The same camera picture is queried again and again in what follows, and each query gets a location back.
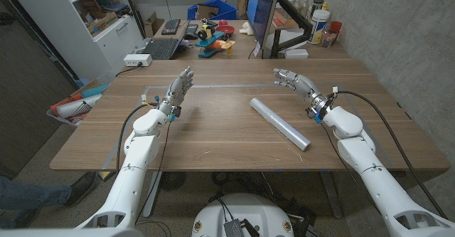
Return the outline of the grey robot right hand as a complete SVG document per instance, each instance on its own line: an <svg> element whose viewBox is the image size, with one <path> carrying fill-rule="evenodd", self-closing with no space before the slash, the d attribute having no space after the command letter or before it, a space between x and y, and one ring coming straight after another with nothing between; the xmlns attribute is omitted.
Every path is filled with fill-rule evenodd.
<svg viewBox="0 0 455 237"><path fill-rule="evenodd" d="M305 101L310 103L306 109L309 118L321 122L330 110L330 99L321 94L315 84L304 75L296 74L290 70L274 69L274 76L278 80L274 81L275 85L282 85L298 93Z"/></svg>

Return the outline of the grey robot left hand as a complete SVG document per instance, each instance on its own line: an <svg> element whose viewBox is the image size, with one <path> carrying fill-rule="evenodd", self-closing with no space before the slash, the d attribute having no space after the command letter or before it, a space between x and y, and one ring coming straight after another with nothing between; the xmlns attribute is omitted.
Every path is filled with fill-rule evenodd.
<svg viewBox="0 0 455 237"><path fill-rule="evenodd" d="M177 75L167 87L164 97L156 109L165 115L171 115L183 102L188 89L193 86L193 75L194 72L190 66Z"/></svg>

